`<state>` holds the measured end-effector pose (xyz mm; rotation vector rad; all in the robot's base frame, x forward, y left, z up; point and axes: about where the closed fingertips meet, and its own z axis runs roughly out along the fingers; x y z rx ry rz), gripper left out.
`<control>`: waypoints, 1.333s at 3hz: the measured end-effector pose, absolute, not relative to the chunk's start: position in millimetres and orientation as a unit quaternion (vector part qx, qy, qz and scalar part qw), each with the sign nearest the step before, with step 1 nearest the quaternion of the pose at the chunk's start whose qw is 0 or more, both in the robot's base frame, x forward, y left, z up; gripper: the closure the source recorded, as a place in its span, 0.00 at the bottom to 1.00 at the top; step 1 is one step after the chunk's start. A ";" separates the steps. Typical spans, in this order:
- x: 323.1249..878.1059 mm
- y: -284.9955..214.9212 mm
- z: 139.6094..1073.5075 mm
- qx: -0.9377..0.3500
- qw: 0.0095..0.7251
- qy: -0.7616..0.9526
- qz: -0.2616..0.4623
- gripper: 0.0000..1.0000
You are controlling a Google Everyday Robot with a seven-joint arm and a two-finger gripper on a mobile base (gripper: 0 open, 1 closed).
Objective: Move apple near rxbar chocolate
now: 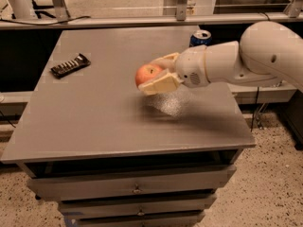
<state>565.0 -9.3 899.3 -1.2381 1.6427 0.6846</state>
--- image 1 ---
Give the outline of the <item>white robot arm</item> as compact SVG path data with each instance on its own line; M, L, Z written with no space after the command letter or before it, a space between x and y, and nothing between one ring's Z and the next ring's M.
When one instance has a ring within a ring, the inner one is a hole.
M272 21L245 29L239 41L199 45L151 62L161 71L138 84L146 95L157 95L210 83L265 87L282 80L303 91L303 39Z

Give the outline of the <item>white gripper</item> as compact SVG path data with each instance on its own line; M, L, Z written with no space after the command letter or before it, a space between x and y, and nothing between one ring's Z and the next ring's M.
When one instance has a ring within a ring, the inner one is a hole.
M147 96L173 92L184 83L186 87L205 87L209 84L205 69L206 46L190 47L180 55L174 52L151 61L159 65L163 71L153 79L138 86L138 89Z

